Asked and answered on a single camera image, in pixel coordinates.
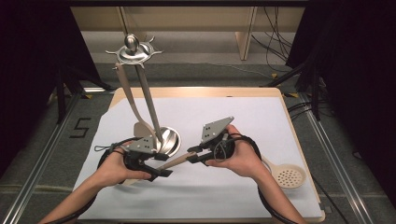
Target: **white paper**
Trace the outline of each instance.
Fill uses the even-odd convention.
[[[199,145],[204,124],[233,116],[232,124],[252,138],[267,159],[274,164],[292,163],[304,168],[280,100],[278,97],[153,99],[160,126],[174,128],[181,135],[181,148],[173,158]],[[143,119],[151,123],[144,99],[135,102]],[[102,116],[75,188],[95,171],[103,154],[93,148],[133,137],[136,122],[126,99]],[[149,160],[147,164],[158,167],[164,161]],[[201,163],[184,162],[171,170],[174,172],[169,177],[158,177],[153,182],[139,181],[128,187],[103,189],[80,218],[134,221],[270,216],[260,201],[257,185],[249,178]],[[309,181],[285,192],[303,217],[322,216]]]

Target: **forearm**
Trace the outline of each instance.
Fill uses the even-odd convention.
[[[101,187],[98,187],[94,183],[92,177],[87,178],[39,223],[48,223],[77,212],[77,210],[87,204],[101,189]]]
[[[305,223],[303,217],[276,183],[271,173],[264,166],[259,169],[260,175],[256,175],[253,179],[258,184],[265,201],[283,217],[296,223]]]

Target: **hand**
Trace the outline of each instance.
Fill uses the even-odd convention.
[[[232,125],[226,127],[229,134],[240,132]],[[232,134],[231,137],[238,137],[238,134]],[[235,151],[230,159],[225,161],[209,160],[205,163],[209,166],[228,168],[236,174],[256,178],[262,172],[269,172],[262,164],[260,158],[254,152],[253,147],[246,141],[235,141]]]
[[[122,148],[114,149],[118,152],[112,152],[102,165],[90,177],[94,180],[95,185],[99,188],[114,186],[125,179],[149,179],[151,175],[143,171],[133,171],[125,167]]]

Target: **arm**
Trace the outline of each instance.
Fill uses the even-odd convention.
[[[141,171],[128,170],[120,153],[121,148],[115,149],[119,153],[111,153],[90,177],[85,179],[76,190],[67,196],[58,206],[47,214],[39,223],[48,223],[75,213],[87,204],[101,189],[114,186],[125,179],[148,179],[150,174]]]
[[[239,133],[233,125],[228,125],[227,131],[228,133]],[[230,159],[222,162],[210,160],[206,162],[206,165],[228,168],[238,175],[252,178],[259,186],[265,200],[280,215],[297,223],[305,223],[303,217],[262,164],[249,143],[241,140],[236,141],[235,151]]]

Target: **metal rod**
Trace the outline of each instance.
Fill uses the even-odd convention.
[[[122,67],[122,64],[116,63],[116,70],[117,70],[117,77],[119,78],[120,84],[124,90],[126,98],[128,99],[129,105],[131,106],[132,110],[134,111],[134,115],[136,116],[138,122],[140,123],[139,134],[143,132],[146,134],[154,135],[154,130],[152,130],[149,124],[142,119],[142,117],[139,114],[139,111],[137,110],[136,103],[134,102],[134,96],[131,91],[131,86],[129,85],[129,81]]]
[[[145,95],[146,104],[148,105],[148,112],[151,116],[152,124],[154,125],[155,135],[157,136],[158,140],[162,143],[163,135],[161,133],[160,124],[157,118],[157,113],[155,112],[154,103],[152,102],[151,93],[149,91],[149,84],[148,81],[146,80],[145,69],[138,64],[136,64],[134,68],[136,69],[137,76],[139,77],[140,85],[143,90],[143,94]]]

